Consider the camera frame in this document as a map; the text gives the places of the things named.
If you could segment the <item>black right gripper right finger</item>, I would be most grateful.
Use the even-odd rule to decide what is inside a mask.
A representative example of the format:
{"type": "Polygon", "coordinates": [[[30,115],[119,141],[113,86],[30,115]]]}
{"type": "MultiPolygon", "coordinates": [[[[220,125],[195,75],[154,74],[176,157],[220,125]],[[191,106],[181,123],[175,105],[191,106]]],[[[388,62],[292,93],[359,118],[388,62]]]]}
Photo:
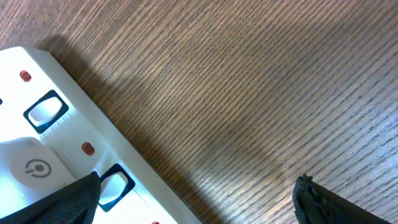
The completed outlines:
{"type": "Polygon", "coordinates": [[[299,224],[389,224],[313,181],[297,178],[292,200],[299,224]]]}

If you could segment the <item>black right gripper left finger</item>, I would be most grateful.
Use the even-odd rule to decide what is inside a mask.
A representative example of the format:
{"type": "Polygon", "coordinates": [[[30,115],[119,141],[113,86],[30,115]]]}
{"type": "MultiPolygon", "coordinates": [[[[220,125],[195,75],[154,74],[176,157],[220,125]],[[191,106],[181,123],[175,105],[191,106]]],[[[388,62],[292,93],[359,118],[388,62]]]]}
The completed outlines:
{"type": "Polygon", "coordinates": [[[100,199],[101,182],[92,172],[74,183],[4,218],[1,223],[92,224],[100,199]]]}

